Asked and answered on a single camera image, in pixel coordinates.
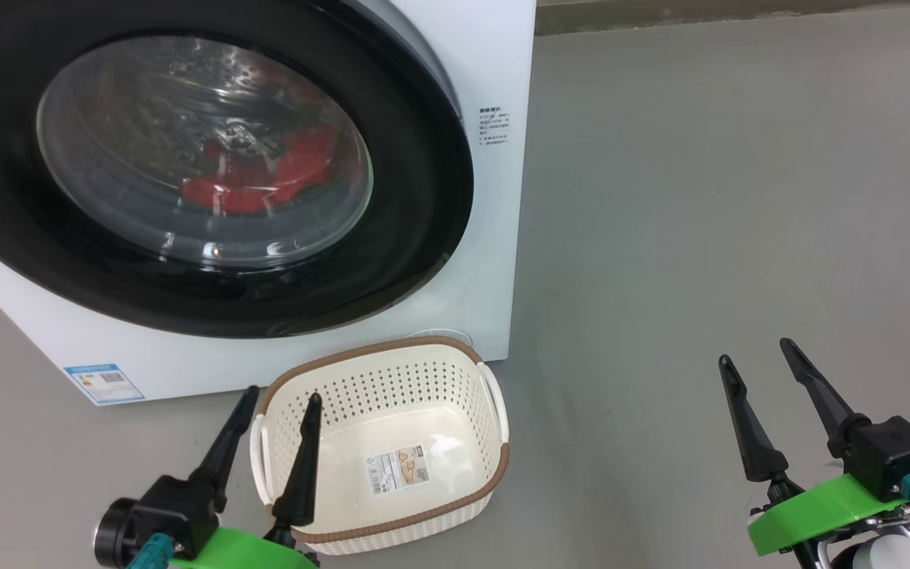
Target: white plastic basket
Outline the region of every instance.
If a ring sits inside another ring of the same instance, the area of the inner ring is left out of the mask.
[[[468,522],[508,468],[508,415],[490,368],[458,340],[408,338],[276,379],[250,430],[267,507],[285,489],[313,392],[324,405],[314,523],[293,534],[319,553],[397,546]]]

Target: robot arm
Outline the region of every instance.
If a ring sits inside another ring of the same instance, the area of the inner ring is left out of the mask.
[[[895,416],[873,424],[852,411],[795,342],[784,338],[780,346],[820,415],[831,456],[844,461],[844,475],[810,490],[788,479],[788,461],[750,407],[743,378],[729,356],[720,357],[744,474],[769,482],[769,503],[750,512],[758,555],[793,553],[804,569],[910,568],[910,423]],[[875,537],[829,558],[831,544],[863,533]]]
[[[139,500],[119,498],[108,507],[94,536],[97,563],[117,569],[313,569],[314,554],[295,550],[294,526],[314,521],[322,397],[311,394],[300,424],[300,446],[286,489],[273,504],[274,525],[265,537],[220,527],[227,506],[227,479],[238,441],[248,430],[259,388],[250,386],[205,460],[180,480],[163,475]]]

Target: baseboard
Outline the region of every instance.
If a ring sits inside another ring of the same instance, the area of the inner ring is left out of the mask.
[[[664,0],[595,0],[539,6],[536,10],[536,36],[798,16],[880,6],[910,6],[910,0],[898,0],[891,4],[873,0],[671,0],[668,7]]]

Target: barcode sticker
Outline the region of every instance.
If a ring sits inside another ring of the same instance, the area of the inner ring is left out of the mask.
[[[374,496],[389,494],[431,479],[422,444],[401,447],[365,461],[367,481]]]
[[[115,364],[66,367],[66,374],[98,405],[141,401],[142,392]]]

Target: basket label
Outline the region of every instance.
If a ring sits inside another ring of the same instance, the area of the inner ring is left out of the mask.
[[[427,472],[427,458],[423,456],[422,444],[379,454],[377,457],[368,458],[364,464],[367,467],[367,481],[371,485],[371,494],[375,496],[402,490],[431,479],[430,473]]]

